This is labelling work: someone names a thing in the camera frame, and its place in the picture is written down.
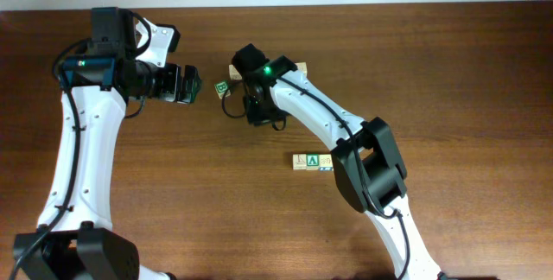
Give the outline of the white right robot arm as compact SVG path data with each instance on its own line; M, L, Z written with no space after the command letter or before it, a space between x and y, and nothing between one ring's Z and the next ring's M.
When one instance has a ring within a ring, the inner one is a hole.
M285 56L271 60L248 44L231 63L244 84L249 124L275 124L293 117L325 144L340 194L375 226L395 278L446 278L411 214L407 168L390 126L379 117L367 121L342 108Z

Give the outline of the number 2 blue block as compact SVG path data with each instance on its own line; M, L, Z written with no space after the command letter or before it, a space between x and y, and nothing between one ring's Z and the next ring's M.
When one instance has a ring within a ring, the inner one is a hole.
M319 155L319 170L320 171L333 171L333 159L330 154Z

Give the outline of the sailboat yellow I block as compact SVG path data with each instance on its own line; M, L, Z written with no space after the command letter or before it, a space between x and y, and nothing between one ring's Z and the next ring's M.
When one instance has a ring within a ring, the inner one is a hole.
M307 155L306 154L293 154L292 155L293 170L306 170L307 169Z

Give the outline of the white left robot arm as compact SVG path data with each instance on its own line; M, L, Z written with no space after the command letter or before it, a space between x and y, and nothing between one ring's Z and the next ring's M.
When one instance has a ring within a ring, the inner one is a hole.
M30 233L16 235L14 272L31 279L163 279L116 234L111 176L118 132L132 100L192 104L201 87L193 66L168 62L178 29L131 10L92 10L92 33L61 51L62 132L47 202Z

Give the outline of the green A wooden block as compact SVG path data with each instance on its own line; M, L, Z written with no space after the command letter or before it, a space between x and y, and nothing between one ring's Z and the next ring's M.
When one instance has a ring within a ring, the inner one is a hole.
M318 154L306 155L306 170L318 170L320 168L320 156Z

